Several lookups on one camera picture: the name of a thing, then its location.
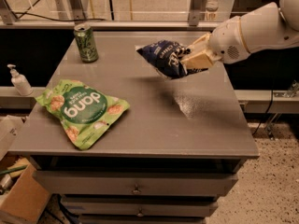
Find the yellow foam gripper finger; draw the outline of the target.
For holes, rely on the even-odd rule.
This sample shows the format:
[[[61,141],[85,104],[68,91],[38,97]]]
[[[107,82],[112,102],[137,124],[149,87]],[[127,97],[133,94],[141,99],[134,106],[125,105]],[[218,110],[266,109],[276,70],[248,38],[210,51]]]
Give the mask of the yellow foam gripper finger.
[[[192,53],[202,52],[209,47],[209,38],[211,37],[211,33],[205,33],[194,42],[192,42],[187,49]]]
[[[219,61],[221,56],[209,49],[200,52],[191,52],[185,55],[180,61],[187,69],[208,69]]]

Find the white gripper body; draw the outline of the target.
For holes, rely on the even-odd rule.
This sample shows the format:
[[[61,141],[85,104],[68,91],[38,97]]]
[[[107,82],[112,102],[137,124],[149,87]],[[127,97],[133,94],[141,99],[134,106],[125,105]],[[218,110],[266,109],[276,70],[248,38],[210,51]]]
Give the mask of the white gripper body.
[[[235,16],[215,28],[209,38],[209,46],[221,57],[223,63],[231,64],[246,60],[250,52],[244,43],[240,17]]]

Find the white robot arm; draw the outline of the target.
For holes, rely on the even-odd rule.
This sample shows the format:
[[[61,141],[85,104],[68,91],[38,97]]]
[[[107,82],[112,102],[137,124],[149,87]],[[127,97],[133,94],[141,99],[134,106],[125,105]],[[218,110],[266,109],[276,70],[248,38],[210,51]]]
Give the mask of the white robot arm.
[[[184,56],[188,69],[208,69],[215,62],[237,63],[265,49],[299,45],[299,0],[279,0],[221,23],[202,35]]]

